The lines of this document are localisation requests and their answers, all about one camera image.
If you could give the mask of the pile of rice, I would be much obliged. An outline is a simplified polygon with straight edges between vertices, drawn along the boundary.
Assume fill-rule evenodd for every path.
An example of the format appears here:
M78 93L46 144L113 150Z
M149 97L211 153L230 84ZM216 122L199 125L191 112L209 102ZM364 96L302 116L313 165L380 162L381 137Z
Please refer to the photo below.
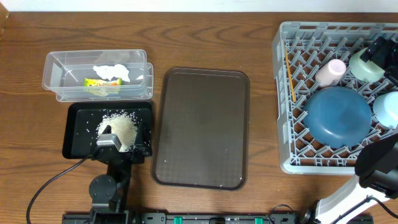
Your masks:
M134 145L138 133L138 117L135 111L127 110L108 110L101 116L100 122L95 125L92 131L94 137L90 137L89 147L94 144L107 126L111 127L111 134L116 134L121 142L120 152L132 152L136 147Z

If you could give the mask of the green bowl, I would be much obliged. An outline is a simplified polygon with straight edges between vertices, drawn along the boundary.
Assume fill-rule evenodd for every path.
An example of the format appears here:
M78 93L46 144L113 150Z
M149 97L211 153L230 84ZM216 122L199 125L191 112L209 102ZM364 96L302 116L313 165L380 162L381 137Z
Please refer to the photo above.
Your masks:
M364 48L355 53L349 60L352 75L362 82L374 83L383 77L384 70L378 67L374 62L368 60L364 62L360 56L367 50Z

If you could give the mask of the yellow green snack wrapper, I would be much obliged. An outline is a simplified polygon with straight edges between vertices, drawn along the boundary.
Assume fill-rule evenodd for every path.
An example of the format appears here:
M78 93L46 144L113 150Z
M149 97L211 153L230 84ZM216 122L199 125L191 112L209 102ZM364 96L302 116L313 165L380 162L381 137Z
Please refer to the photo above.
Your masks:
M110 94L118 94L121 85L121 78L113 81L86 78L83 82L83 86L86 87L86 91L96 96L108 96Z

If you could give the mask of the light blue bowl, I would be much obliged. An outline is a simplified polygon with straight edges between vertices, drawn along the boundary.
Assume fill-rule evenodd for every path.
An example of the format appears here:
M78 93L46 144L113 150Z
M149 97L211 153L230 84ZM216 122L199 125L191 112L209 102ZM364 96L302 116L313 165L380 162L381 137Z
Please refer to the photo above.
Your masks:
M398 92L378 96L373 103L373 111L376 119L385 127L395 129L397 127Z

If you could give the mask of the pink cup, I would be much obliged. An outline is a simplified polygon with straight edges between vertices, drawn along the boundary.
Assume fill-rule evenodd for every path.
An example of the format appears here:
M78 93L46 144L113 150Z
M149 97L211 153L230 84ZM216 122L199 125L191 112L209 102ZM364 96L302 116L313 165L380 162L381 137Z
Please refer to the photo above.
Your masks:
M315 74L315 80L319 81L321 87L330 86L334 81L341 80L346 72L344 61L339 59L330 60Z

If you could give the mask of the white tissue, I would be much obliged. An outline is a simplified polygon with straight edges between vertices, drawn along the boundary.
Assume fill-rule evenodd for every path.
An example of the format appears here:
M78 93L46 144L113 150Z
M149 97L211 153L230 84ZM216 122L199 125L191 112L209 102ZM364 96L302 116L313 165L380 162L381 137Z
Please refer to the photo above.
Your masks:
M121 64L116 64L113 66L102 65L94 66L93 70L96 74L105 80L112 80L113 78L120 78L124 82L130 82L129 70Z

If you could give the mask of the dark blue bowl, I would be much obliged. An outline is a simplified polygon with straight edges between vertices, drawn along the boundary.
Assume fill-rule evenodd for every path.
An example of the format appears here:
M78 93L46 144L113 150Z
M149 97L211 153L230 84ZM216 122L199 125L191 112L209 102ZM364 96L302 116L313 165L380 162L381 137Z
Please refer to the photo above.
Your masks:
M314 93L305 103L303 123L312 137L334 148L353 147L369 134L370 106L350 88L332 86Z

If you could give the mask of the wooden chopstick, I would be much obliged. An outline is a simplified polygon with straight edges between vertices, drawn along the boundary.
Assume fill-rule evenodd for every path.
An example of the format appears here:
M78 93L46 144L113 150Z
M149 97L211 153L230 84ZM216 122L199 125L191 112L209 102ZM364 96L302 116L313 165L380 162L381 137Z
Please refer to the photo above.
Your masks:
M290 92L292 95L292 101L294 103L296 103L296 96L295 96L295 92L294 92L294 85L293 85L293 80L292 80L292 74L290 71L290 63L289 63L289 57L288 57L288 51L287 51L287 47L284 44L284 55L285 55L285 64L287 67L287 74L288 74L288 78L289 78L289 85L290 85Z

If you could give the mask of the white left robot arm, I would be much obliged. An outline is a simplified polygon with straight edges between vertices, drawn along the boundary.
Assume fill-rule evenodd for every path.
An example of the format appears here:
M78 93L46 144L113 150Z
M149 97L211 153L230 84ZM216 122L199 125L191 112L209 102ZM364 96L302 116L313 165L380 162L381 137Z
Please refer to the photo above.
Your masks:
M131 179L131 168L142 164L152 155L150 124L141 121L137 125L133 149L121 151L121 141L107 126L90 149L90 159L108 166L106 174L95 177L89 186L92 208L91 223L127 223L129 212L124 209Z

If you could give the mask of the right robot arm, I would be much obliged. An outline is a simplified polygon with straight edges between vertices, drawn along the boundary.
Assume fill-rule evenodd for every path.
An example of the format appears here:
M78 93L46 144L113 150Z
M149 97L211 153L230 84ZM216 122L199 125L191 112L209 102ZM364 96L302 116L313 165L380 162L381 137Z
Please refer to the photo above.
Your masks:
M380 80L397 84L397 42L382 36L351 56L349 64L333 59L315 78L321 90L306 102L304 125L314 140L326 147L361 146L370 133L373 119L383 127L397 129L397 92L376 97L369 105L364 96L348 87L333 86L347 68L363 87ZM317 200L301 223L348 223L375 203L397 198L397 134L363 147L354 175L327 198Z

